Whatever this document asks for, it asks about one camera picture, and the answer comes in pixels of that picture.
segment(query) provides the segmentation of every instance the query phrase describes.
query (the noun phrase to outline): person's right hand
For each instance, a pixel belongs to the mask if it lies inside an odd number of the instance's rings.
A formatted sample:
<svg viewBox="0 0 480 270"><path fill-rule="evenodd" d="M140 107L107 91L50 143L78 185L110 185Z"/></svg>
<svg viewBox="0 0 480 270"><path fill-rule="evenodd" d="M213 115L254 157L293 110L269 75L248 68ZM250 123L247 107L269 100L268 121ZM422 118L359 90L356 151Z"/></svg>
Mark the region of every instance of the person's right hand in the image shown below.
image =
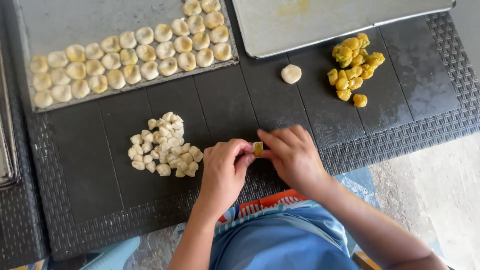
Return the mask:
<svg viewBox="0 0 480 270"><path fill-rule="evenodd" d="M316 200L335 181L325 171L312 137L300 125L257 133L270 148L260 157L271 160L278 176L300 194Z"/></svg>

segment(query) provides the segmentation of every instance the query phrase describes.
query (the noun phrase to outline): pile of dough pieces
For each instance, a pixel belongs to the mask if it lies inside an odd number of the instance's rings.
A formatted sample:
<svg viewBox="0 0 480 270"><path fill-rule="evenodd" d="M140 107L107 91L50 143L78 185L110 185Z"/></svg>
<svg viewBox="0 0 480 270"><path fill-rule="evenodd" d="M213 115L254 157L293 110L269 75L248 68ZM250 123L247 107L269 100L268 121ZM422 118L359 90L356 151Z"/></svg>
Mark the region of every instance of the pile of dough pieces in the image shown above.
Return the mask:
<svg viewBox="0 0 480 270"><path fill-rule="evenodd" d="M204 155L198 147L185 143L182 118L169 111L158 120L148 120L148 129L130 138L133 145L128 156L132 166L137 170L157 171L160 176L169 176L171 169L177 169L177 177L194 177Z"/></svg>
<svg viewBox="0 0 480 270"><path fill-rule="evenodd" d="M134 85L142 78L170 76L179 68L192 71L212 65L214 59L231 59L232 49L226 43L229 31L220 9L218 0L186 0L183 13L187 19L158 24L155 29L146 26L126 31L100 44L75 44L48 56L34 55L30 70L34 73L35 105L46 108L55 101L68 102L90 92L101 94L109 87Z"/></svg>

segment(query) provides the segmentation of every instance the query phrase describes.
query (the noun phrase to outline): hand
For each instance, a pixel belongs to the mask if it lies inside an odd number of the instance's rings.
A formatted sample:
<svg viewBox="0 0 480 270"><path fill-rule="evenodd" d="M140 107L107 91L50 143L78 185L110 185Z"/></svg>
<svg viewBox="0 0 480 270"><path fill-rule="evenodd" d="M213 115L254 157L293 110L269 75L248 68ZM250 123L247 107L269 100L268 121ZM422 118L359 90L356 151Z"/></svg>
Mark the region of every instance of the hand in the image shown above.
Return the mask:
<svg viewBox="0 0 480 270"><path fill-rule="evenodd" d="M247 168L255 160L252 145L242 139L219 142L204 151L204 175L198 202L218 219L237 200ZM243 155L236 164L235 158Z"/></svg>
<svg viewBox="0 0 480 270"><path fill-rule="evenodd" d="M318 201L335 181L325 171L312 137L300 125L271 133L259 129L258 136L270 148L260 157L271 160L278 176L300 194Z"/></svg>

